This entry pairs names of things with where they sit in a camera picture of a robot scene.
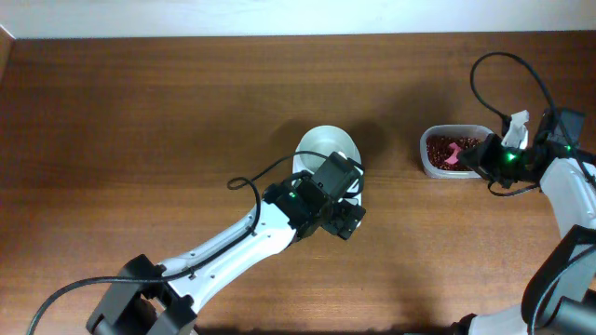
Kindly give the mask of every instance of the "white plastic cup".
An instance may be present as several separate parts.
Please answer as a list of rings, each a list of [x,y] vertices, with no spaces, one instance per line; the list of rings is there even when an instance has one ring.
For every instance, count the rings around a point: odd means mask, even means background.
[[[326,156],[332,152],[338,152],[362,164],[356,143],[345,131],[334,126],[319,126],[308,130],[300,140],[296,151],[312,151]],[[310,173],[315,173],[324,161],[323,158],[312,154],[298,154],[294,157],[292,170],[293,172],[308,170]]]
[[[422,157],[422,165],[425,169],[425,173],[430,178],[443,178],[443,179],[471,179],[480,178],[481,176],[474,171],[448,171],[434,167],[428,159],[427,151],[427,139],[430,136],[448,136],[453,138],[468,137],[479,139],[480,141],[486,140],[486,137],[493,132],[491,129],[484,126],[476,125],[442,125],[430,127],[422,135],[420,139],[420,156]]]

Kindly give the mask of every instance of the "white bowl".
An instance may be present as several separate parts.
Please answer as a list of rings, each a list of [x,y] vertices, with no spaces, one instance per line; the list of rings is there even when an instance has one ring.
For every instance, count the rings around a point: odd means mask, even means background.
[[[444,169],[436,168],[428,160],[427,152],[427,139],[430,136],[449,136],[449,137],[468,137],[479,139],[481,141],[486,140],[486,137],[493,132],[491,129],[484,126],[476,125],[442,125],[430,127],[425,131],[420,139],[420,156],[422,157],[422,165],[425,169],[425,173],[430,178],[450,178],[450,179],[470,179],[480,178],[481,176],[474,171],[447,171]]]

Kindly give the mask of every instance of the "beans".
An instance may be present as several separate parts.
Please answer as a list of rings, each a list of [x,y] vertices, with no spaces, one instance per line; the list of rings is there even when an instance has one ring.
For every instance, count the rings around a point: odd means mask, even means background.
[[[466,150],[477,146],[481,141],[468,137],[430,136],[427,139],[427,153],[430,164],[435,168],[448,171],[470,171],[469,168],[459,162],[453,165],[445,163],[445,159],[454,153],[454,150],[449,147],[449,144],[453,142],[463,150]]]

